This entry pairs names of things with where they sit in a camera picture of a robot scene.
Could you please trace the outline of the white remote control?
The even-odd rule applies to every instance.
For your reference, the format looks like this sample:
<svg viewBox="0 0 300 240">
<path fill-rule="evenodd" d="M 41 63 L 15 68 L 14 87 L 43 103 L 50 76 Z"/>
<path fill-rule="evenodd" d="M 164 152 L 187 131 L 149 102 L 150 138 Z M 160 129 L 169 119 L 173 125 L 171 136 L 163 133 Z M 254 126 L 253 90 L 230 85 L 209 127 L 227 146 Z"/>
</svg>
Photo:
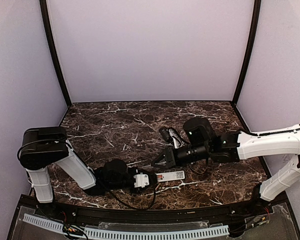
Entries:
<svg viewBox="0 0 300 240">
<path fill-rule="evenodd" d="M 158 179 L 158 182 L 170 182 L 170 181 L 178 181 L 178 180 L 184 180 L 185 177 L 185 172 L 183 170 L 180 171 L 172 171 L 172 172 L 163 172 L 163 173 L 156 173 L 156 178 L 157 176 L 163 176 L 163 179 Z"/>
</svg>

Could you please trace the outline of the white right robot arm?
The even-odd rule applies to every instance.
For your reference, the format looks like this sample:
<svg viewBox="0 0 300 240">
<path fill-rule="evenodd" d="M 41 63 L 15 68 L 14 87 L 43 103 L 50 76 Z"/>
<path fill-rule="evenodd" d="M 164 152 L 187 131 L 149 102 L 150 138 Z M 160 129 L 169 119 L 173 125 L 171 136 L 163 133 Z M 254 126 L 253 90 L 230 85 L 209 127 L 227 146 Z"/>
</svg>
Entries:
<svg viewBox="0 0 300 240">
<path fill-rule="evenodd" d="M 207 118 L 193 117 L 183 124 L 189 141 L 165 148 L 151 166 L 172 169 L 211 159 L 233 163 L 260 156 L 291 155 L 289 162 L 271 178 L 254 188 L 258 199 L 270 202 L 300 180 L 300 123 L 269 132 L 239 130 L 217 135 Z"/>
</svg>

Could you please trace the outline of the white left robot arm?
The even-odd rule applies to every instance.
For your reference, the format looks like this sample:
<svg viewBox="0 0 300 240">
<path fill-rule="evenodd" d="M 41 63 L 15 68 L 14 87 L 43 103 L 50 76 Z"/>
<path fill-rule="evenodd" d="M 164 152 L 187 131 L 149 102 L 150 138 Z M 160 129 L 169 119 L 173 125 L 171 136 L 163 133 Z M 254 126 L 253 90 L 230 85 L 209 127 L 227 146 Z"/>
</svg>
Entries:
<svg viewBox="0 0 300 240">
<path fill-rule="evenodd" d="M 52 164 L 59 166 L 89 196 L 103 196 L 119 189 L 139 194 L 150 187 L 155 188 L 158 183 L 154 173 L 128 167 L 120 159 L 92 169 L 76 153 L 61 126 L 27 129 L 17 159 L 27 171 L 36 199 L 41 204 L 52 203 L 55 199 L 48 171 Z"/>
</svg>

